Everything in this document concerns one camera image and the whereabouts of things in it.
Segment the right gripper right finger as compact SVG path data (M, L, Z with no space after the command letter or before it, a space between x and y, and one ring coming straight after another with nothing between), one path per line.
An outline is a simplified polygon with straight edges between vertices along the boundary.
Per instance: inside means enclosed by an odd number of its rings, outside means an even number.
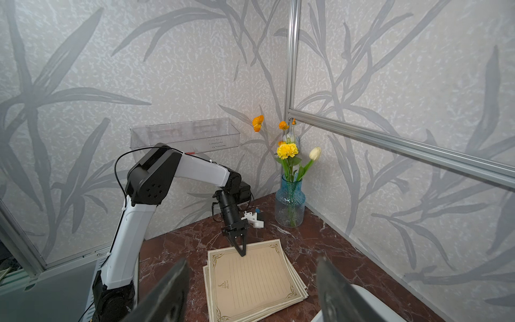
M386 321L326 257L317 260L317 290L323 321Z

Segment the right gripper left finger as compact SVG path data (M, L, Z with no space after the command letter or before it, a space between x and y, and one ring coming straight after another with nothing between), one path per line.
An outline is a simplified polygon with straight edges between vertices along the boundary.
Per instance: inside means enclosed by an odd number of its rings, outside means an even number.
M165 274L149 295L122 321L184 321L189 282L190 266L183 258Z

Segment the white plastic storage box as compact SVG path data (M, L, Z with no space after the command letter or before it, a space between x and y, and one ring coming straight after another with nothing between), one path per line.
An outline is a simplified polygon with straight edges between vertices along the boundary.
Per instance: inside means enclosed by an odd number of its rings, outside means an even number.
M405 319L365 288L346 284L323 291L321 310L311 321L404 322Z

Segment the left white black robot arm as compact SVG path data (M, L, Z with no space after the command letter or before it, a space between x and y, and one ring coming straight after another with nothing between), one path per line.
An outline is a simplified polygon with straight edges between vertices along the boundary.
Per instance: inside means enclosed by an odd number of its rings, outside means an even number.
M134 307L134 272L144 235L174 178L187 178L217 186L213 197L221 209L223 235L240 256L246 255L249 223L238 206L250 201L249 185L241 174L210 160L158 143L129 171L122 216L106 261L92 285L94 321L121 321Z

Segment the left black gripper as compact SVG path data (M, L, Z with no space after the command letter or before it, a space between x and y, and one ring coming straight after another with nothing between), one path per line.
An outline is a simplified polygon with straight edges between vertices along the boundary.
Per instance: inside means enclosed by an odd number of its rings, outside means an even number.
M223 235L235 248L237 253L244 257L247 251L248 220L241 219L239 204L249 201L249 190L239 190L235 193L226 190L215 192L214 198L221 210L221 218L224 222Z

